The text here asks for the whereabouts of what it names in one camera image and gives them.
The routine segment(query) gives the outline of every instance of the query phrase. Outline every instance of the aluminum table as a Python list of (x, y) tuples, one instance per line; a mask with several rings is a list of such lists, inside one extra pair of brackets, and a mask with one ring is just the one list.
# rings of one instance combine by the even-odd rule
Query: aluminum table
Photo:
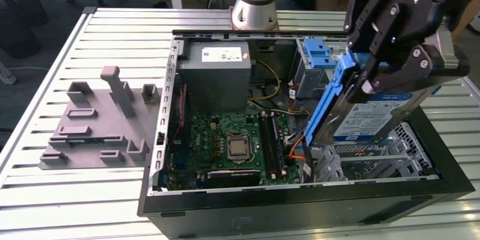
[[(0, 239), (165, 239), (136, 216), (143, 168), (52, 170), (39, 157), (69, 101), (72, 81), (107, 88), (103, 66), (132, 88), (163, 85), (173, 29), (228, 29), (228, 11), (99, 8), (84, 13), (0, 154)], [(279, 12), (281, 30), (340, 30), (341, 12)], [(251, 234), (227, 239), (479, 239), (480, 95), (468, 79), (444, 85), (423, 108), (479, 190), (391, 224)]]

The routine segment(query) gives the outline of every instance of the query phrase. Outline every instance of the green motherboard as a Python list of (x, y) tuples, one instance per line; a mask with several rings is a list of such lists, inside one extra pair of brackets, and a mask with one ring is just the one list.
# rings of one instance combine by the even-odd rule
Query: green motherboard
[[(289, 135), (289, 129), (285, 115), (275, 116), (275, 127), (281, 142), (279, 149), (287, 160), (288, 150), (284, 149), (283, 139)], [(272, 177), (268, 173), (268, 154), (263, 150), (265, 140), (261, 138), (257, 115), (195, 115), (189, 134), (188, 151), (176, 152), (172, 157), (176, 169), (171, 173), (169, 186), (173, 190), (203, 188), (199, 186), (201, 172), (228, 169), (260, 171), (259, 185), (299, 183), (295, 162), (284, 167), (280, 177)]]

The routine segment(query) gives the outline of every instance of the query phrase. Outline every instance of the ram slot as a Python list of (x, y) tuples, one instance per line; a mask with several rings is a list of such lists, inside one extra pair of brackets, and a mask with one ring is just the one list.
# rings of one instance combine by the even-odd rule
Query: ram slot
[(280, 132), (283, 132), (277, 126), (277, 119), (275, 117), (275, 115), (271, 117), (272, 119), (272, 126), (273, 126), (273, 134), (275, 134), (275, 150), (277, 151), (277, 161), (279, 161), (279, 166), (280, 166), (280, 171), (281, 171), (281, 176), (287, 175), (287, 171), (285, 171), (285, 160), (284, 160), (284, 151), (283, 151), (283, 142), (280, 140)]
[(265, 171), (269, 178), (276, 179), (281, 176), (281, 168), (277, 160), (276, 141), (272, 125), (272, 117), (268, 115), (260, 116), (260, 137), (261, 137), (261, 150), (263, 159), (265, 162)]

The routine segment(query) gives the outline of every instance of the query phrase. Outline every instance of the hard drive label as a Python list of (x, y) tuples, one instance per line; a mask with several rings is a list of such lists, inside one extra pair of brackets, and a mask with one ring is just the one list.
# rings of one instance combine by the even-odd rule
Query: hard drive label
[(368, 140), (392, 118), (392, 111), (408, 103), (412, 94), (376, 94), (367, 103), (353, 105), (339, 129), (336, 141)]

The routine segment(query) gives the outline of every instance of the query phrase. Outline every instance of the power supply label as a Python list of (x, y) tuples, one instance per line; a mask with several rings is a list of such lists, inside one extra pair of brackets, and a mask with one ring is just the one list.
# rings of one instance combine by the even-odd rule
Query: power supply label
[(412, 94), (376, 94), (367, 103), (353, 105), (333, 134), (337, 142), (365, 141), (392, 119), (392, 111), (408, 103)]
[(201, 62), (241, 61), (240, 47), (205, 47), (201, 49)]

